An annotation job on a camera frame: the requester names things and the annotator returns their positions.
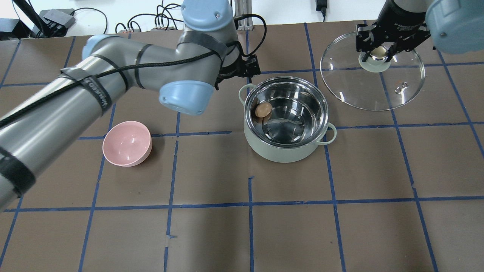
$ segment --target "blue tape line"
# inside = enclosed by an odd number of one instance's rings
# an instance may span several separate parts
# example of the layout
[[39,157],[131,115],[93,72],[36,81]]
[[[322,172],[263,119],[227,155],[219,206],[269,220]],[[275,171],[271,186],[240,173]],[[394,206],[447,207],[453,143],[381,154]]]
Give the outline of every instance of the blue tape line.
[[[484,196],[433,196],[419,197],[418,201],[456,201],[456,200],[483,200]],[[361,204],[361,203],[395,203],[412,202],[415,198],[381,198],[381,199],[343,199],[337,200],[338,204]],[[163,209],[207,209],[226,207],[248,207],[248,206],[284,206],[284,205],[329,205],[332,200],[310,200],[310,201],[262,201],[262,202],[232,202],[214,204],[175,204],[175,205],[142,205],[142,206],[101,206],[94,207],[95,211],[125,211],[125,210],[163,210]],[[69,212],[69,211],[90,211],[90,207],[61,207],[61,208],[20,208],[19,212]],[[17,209],[6,209],[3,212],[15,212]]]
[[196,135],[220,135],[220,134],[231,134],[232,131],[208,131],[208,132],[186,132],[179,133],[179,136],[196,136]]
[[3,259],[5,258],[5,253],[7,253],[7,247],[8,247],[8,244],[10,242],[10,238],[12,237],[12,233],[14,231],[14,227],[15,227],[15,223],[17,222],[17,217],[18,217],[18,213],[19,213],[19,210],[20,210],[20,206],[22,205],[22,200],[24,198],[21,197],[17,203],[17,208],[15,209],[15,214],[14,214],[14,218],[12,219],[12,223],[10,224],[10,230],[8,231],[8,235],[7,235],[7,239],[5,240],[5,245],[3,246],[3,250],[1,252],[1,256],[0,256],[0,267],[3,263]]
[[252,180],[254,176],[249,177],[249,249],[250,249],[250,272],[254,272],[254,218],[252,205]]
[[[175,177],[177,171],[177,155],[178,155],[178,140],[175,142],[175,151],[173,154],[173,169],[171,171],[171,187],[170,187],[170,201],[168,208],[168,218],[166,220],[166,235],[170,235],[171,230],[171,215],[173,211],[173,195],[175,193]],[[163,258],[164,271],[166,271],[166,264],[168,263],[168,247],[165,248],[165,255]]]
[[74,48],[75,42],[76,42],[76,37],[74,36],[74,38],[72,38],[71,48],[69,48],[69,53],[67,53],[67,58],[64,63],[64,68],[67,67],[67,64],[69,63],[69,59],[71,58],[71,54],[72,54],[72,48]]
[[456,63],[445,63],[442,61],[442,64],[445,66],[456,66],[456,65],[482,65],[484,64],[484,61],[479,61],[479,62],[456,62]]
[[114,121],[114,113],[116,111],[116,103],[114,103],[111,109],[111,118],[109,119],[109,125],[107,127],[107,131],[109,132],[113,128],[113,121]]
[[181,117],[182,117],[182,114],[180,112],[177,112],[177,130],[176,130],[177,138],[180,137],[180,118]]
[[[318,81],[316,78],[316,71],[314,67],[314,57],[313,57],[313,50],[311,48],[311,40],[309,39],[309,31],[307,29],[307,24],[304,23],[304,29],[306,32],[306,38],[309,46],[309,55],[311,57],[311,65],[313,68],[313,79],[314,79],[314,85],[318,87]],[[343,251],[343,242],[341,239],[341,230],[339,227],[339,216],[338,216],[338,207],[337,207],[337,201],[336,201],[336,194],[334,192],[334,183],[333,183],[333,172],[331,170],[331,161],[330,161],[330,154],[328,151],[328,146],[324,146],[324,153],[326,156],[326,166],[328,167],[328,175],[329,175],[329,180],[330,180],[330,188],[331,188],[331,203],[333,204],[333,212],[334,212],[334,222],[335,222],[335,227],[336,227],[336,237],[338,239],[338,248],[339,248],[339,257],[341,260],[341,270],[343,272],[346,272],[346,264],[345,264],[345,255]]]
[[326,156],[326,164],[328,167],[328,176],[330,180],[330,189],[331,189],[331,199],[333,204],[333,213],[334,213],[334,223],[336,228],[336,237],[338,239],[338,248],[339,248],[339,257],[341,260],[341,269],[343,272],[346,272],[346,264],[345,264],[345,255],[343,251],[343,241],[341,239],[341,228],[339,225],[339,215],[338,215],[338,206],[336,200],[336,192],[334,190],[334,182],[333,182],[333,171],[331,170],[331,161],[330,161],[330,154],[328,150],[328,146],[324,146],[324,154]]
[[94,197],[92,198],[91,211],[89,212],[88,226],[86,228],[86,235],[84,236],[84,243],[82,245],[81,260],[79,261],[79,269],[77,270],[78,272],[82,272],[82,266],[84,265],[84,257],[86,256],[86,248],[88,246],[89,232],[91,230],[92,216],[94,215],[94,207],[96,207],[96,199],[97,199],[98,192],[99,192],[99,182],[96,183],[96,189],[94,190]]
[[[380,74],[381,83],[383,84],[383,89],[385,91],[385,95],[387,97],[388,104],[390,105],[390,107],[392,107],[392,103],[391,103],[390,97],[388,95],[388,90],[387,90],[387,85],[385,83],[385,79],[383,78],[382,73],[379,73],[379,74]],[[432,266],[434,268],[434,272],[439,272],[439,269],[437,267],[437,262],[436,262],[435,256],[434,256],[434,251],[432,249],[432,244],[430,243],[430,238],[428,236],[427,225],[425,224],[424,215],[422,213],[422,208],[420,206],[420,201],[419,201],[419,196],[417,194],[417,189],[415,189],[415,187],[414,187],[413,175],[412,175],[412,171],[410,170],[410,164],[408,163],[407,152],[405,151],[405,146],[403,144],[402,135],[400,134],[400,128],[399,128],[398,122],[396,120],[394,110],[390,110],[390,111],[392,113],[392,119],[393,119],[393,122],[395,124],[395,130],[396,130],[396,133],[397,133],[398,142],[400,143],[400,149],[402,150],[403,159],[405,161],[405,167],[407,168],[408,178],[410,179],[410,185],[412,187],[413,197],[414,197],[415,203],[417,205],[417,210],[418,210],[419,217],[420,217],[420,223],[422,224],[423,235],[425,237],[425,242],[427,243],[427,249],[428,249],[428,252],[430,254]]]
[[313,69],[302,69],[302,70],[281,70],[281,71],[264,71],[261,74],[286,74],[286,73],[305,73],[314,72]]
[[65,207],[65,208],[21,208],[20,212],[75,212],[90,211],[91,207]]
[[142,205],[142,206],[115,206],[95,207],[95,211],[126,211],[126,210],[162,210],[169,209],[170,205]]
[[481,200],[484,196],[434,196],[419,197],[419,201]]
[[85,136],[85,137],[79,137],[77,139],[78,140],[101,140],[101,139],[104,139],[104,136]]
[[474,134],[474,137],[476,138],[477,146],[479,146],[479,150],[481,151],[481,155],[484,158],[484,148],[481,144],[481,141],[479,139],[479,136],[477,135],[476,129],[474,128],[474,125],[472,124],[472,121],[470,119],[469,113],[466,110],[466,106],[464,105],[464,101],[462,101],[462,98],[460,97],[459,91],[457,90],[457,87],[455,86],[454,80],[452,79],[451,73],[449,72],[449,68],[447,68],[447,64],[445,63],[444,57],[442,56],[442,53],[437,50],[439,53],[440,60],[442,61],[442,64],[444,65],[445,73],[447,74],[447,77],[449,78],[451,84],[452,84],[452,89],[455,92],[455,95],[457,96],[457,99],[459,100],[460,106],[462,107],[462,110],[464,111],[464,114],[466,115],[467,121],[469,121],[470,129],[472,130],[472,133]]
[[369,129],[369,128],[388,128],[388,127],[395,127],[395,125],[366,125],[366,126],[337,126],[336,129]]
[[315,65],[314,65],[314,56],[313,56],[313,48],[311,47],[311,39],[309,38],[309,30],[307,29],[307,24],[304,23],[304,31],[306,32],[306,40],[307,40],[307,46],[309,47],[309,57],[311,59],[311,71],[313,72],[313,80],[315,83],[315,86],[318,87],[318,79],[316,78],[316,71]]
[[165,247],[165,254],[163,255],[163,272],[166,272],[168,266],[168,247]]
[[[474,125],[483,125],[484,121],[480,122],[472,122]],[[434,124],[399,124],[398,127],[431,127],[431,126],[457,126],[457,125],[469,125],[469,122],[461,122],[461,123],[434,123]],[[337,126],[338,130],[342,129],[372,129],[372,128],[389,128],[395,127],[394,124],[392,125],[363,125],[363,126]],[[206,132],[182,132],[179,133],[179,136],[199,136],[199,135],[223,135],[223,134],[231,134],[231,130],[227,131],[206,131]],[[152,137],[173,137],[176,136],[176,133],[166,133],[166,134],[151,134]],[[99,140],[104,139],[104,136],[84,136],[79,137],[79,140]]]
[[176,133],[167,133],[167,134],[152,134],[151,136],[153,138],[157,138],[157,137],[174,137],[176,135],[177,135]]
[[215,203],[215,204],[180,204],[173,205],[174,209],[203,209],[203,208],[226,208],[226,207],[244,207],[249,206],[247,202],[234,203]]
[[348,199],[337,200],[338,204],[359,204],[359,203],[394,203],[394,202],[412,202],[414,198],[383,198],[383,199]]
[[7,78],[8,72],[10,71],[10,68],[12,67],[12,63],[14,63],[15,56],[17,55],[18,48],[20,47],[20,43],[22,40],[18,40],[17,47],[15,47],[14,54],[12,55],[12,58],[10,59],[10,62],[8,63],[7,70],[5,70],[5,74],[3,75],[3,78],[0,82],[0,88],[3,87],[3,84],[5,83],[5,79]]

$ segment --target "pink bowl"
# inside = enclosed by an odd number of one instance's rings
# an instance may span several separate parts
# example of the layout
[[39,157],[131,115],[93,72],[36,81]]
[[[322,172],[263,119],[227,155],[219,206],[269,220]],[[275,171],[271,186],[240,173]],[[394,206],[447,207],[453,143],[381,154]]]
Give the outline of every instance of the pink bowl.
[[148,128],[137,121],[117,124],[103,141],[103,154],[117,166],[135,166],[150,154],[153,142]]

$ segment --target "black device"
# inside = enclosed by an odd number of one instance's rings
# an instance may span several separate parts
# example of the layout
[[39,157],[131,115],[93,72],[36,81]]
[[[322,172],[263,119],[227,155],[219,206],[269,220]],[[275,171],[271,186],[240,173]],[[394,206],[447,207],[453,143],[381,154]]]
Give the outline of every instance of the black device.
[[32,31],[19,19],[0,18],[0,41],[27,38],[31,33]]
[[34,38],[63,37],[75,22],[72,17],[74,9],[46,10],[38,15],[25,0],[13,0],[13,2],[34,23],[35,27],[32,30]]

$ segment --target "pot lid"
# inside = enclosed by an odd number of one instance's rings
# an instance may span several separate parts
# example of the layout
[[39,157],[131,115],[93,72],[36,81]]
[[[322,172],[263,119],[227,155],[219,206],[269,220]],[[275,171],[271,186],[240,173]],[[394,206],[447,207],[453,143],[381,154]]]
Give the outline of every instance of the pot lid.
[[415,50],[403,51],[386,62],[385,45],[371,52],[356,51],[356,32],[342,35],[326,48],[320,70],[324,84],[353,107],[384,111],[410,102],[422,89],[425,70]]

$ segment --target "black velcro strap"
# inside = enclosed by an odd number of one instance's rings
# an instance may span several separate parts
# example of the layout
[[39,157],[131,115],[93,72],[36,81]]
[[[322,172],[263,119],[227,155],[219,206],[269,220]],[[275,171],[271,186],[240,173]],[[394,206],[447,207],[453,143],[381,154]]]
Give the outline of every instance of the black velcro strap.
[[[152,45],[148,44],[148,45],[143,46],[143,48],[141,48],[141,50],[138,52],[138,55],[136,56],[136,62],[135,62],[135,64],[139,64],[141,62],[141,57],[145,53],[146,49],[148,49],[148,47],[150,47],[150,46],[152,46]],[[138,84],[138,86],[140,88],[146,89],[143,86],[143,84],[141,84],[141,80],[139,80],[139,68],[136,68],[135,69],[135,79],[136,79],[136,84]]]
[[0,147],[0,175],[14,185],[18,197],[23,196],[35,184],[32,171],[2,147]]
[[73,80],[79,81],[82,86],[90,92],[94,98],[96,98],[99,106],[101,106],[103,115],[109,108],[111,108],[111,96],[109,96],[109,93],[104,89],[95,76],[89,75],[86,71],[76,67],[64,68],[61,72],[68,75]]
[[218,41],[212,36],[199,31],[187,31],[180,37],[178,44],[191,43],[213,50],[217,53],[221,60],[225,59],[228,47],[224,43]]

